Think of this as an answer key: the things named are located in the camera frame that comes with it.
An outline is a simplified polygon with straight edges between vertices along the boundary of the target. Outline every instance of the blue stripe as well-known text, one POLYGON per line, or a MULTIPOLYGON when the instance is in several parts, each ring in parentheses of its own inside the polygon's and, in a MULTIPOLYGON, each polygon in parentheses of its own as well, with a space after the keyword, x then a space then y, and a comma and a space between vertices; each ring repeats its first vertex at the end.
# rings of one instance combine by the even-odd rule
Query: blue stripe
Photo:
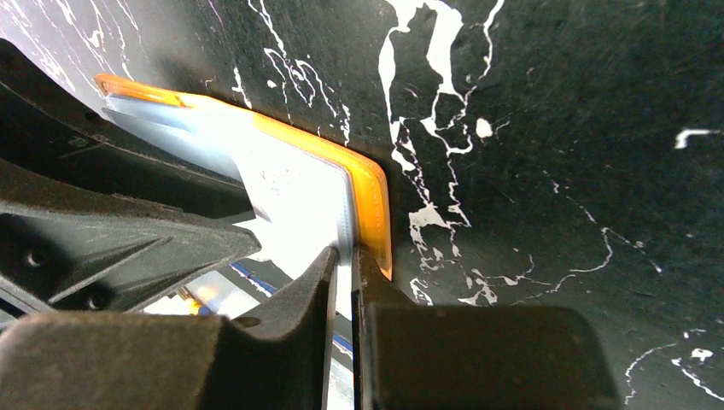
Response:
MULTIPOLYGON (((252 282, 254 282, 254 283, 258 284, 259 286, 261 286, 264 290, 266 290, 267 292, 271 293, 272 295, 274 295, 274 293, 277 292, 277 290, 274 289, 273 286, 271 286, 271 285, 268 284, 267 282, 261 280, 258 276, 256 276, 256 275, 254 275, 253 273, 251 273, 249 270, 247 270, 247 268, 245 268, 244 266, 242 266, 241 264, 239 264, 239 262, 232 262, 232 263, 231 263, 231 267, 234 268, 234 269, 236 269, 237 271, 239 271, 241 274, 243 274, 244 276, 246 276, 246 277, 247 277, 249 280, 251 280, 252 282)), ((340 344, 344 349, 346 349, 349 353, 352 353, 352 344, 351 344, 350 342, 346 341, 346 340, 344 339, 344 337, 341 337, 340 335, 338 335, 338 334, 335 333, 334 336, 332 336, 332 338, 335 340, 335 342, 339 343, 339 344, 340 344)))

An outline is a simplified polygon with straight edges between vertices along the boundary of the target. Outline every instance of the black marble surface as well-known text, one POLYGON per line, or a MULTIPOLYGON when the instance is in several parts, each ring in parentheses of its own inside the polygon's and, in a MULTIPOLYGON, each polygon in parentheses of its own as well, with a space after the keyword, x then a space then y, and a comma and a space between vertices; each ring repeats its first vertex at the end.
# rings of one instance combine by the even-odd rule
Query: black marble surface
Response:
POLYGON ((0 36, 95 110, 92 76, 110 72, 368 155, 388 175, 411 297, 575 308, 626 404, 708 409, 724 407, 722 14, 673 0, 0 0, 0 36))

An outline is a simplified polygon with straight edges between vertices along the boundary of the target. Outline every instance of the black plastic part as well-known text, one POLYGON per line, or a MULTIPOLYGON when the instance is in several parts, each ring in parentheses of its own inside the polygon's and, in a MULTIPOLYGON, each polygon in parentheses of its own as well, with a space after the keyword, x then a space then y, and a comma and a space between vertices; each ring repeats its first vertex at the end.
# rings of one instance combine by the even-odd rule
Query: black plastic part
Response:
POLYGON ((0 159, 45 177, 208 218, 251 210, 243 185, 105 121, 0 38, 0 159))
POLYGON ((0 160, 0 298, 23 312, 131 311, 260 249, 242 228, 0 160))
POLYGON ((325 249, 300 278, 237 322, 28 316, 0 339, 0 407, 323 409, 335 263, 336 252, 325 249))
POLYGON ((557 307, 415 306, 364 250, 353 276, 358 409, 621 405, 598 338, 578 313, 557 307))

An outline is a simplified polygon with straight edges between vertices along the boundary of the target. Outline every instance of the orange object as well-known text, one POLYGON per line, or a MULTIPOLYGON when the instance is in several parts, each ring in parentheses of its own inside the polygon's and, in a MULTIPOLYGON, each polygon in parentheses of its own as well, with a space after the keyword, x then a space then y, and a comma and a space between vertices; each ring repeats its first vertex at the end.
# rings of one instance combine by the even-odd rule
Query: orange object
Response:
MULTIPOLYGON (((213 109, 220 104, 233 107, 211 97, 164 90, 112 74, 98 74, 96 83, 104 95, 120 94, 175 107, 213 109)), ((379 165, 363 155, 309 132, 244 108, 233 108, 248 113, 252 118, 252 125, 258 130, 317 157, 338 164, 347 170, 354 191, 359 242, 370 250, 382 273, 391 279, 392 238, 390 236, 388 187, 387 179, 379 165)))

